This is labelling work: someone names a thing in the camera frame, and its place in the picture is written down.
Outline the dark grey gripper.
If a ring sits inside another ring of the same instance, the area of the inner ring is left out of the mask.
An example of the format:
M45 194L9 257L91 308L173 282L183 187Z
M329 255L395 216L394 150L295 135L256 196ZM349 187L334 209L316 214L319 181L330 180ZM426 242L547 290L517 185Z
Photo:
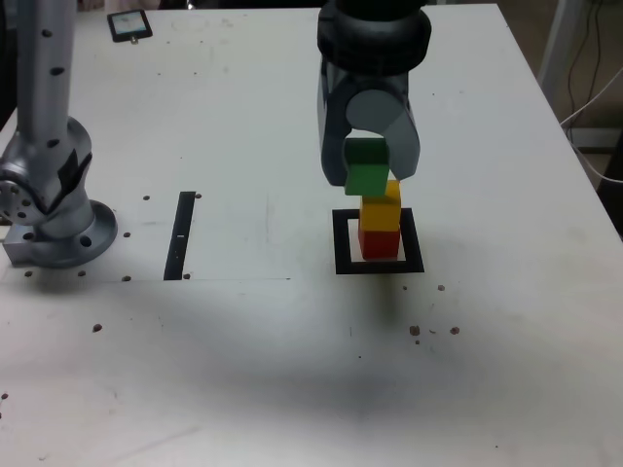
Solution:
M345 139L352 130L377 133L388 149L388 164L397 180L412 177L421 142L411 112L409 76L355 74L327 60L320 64L317 121L322 171L334 187L346 184Z

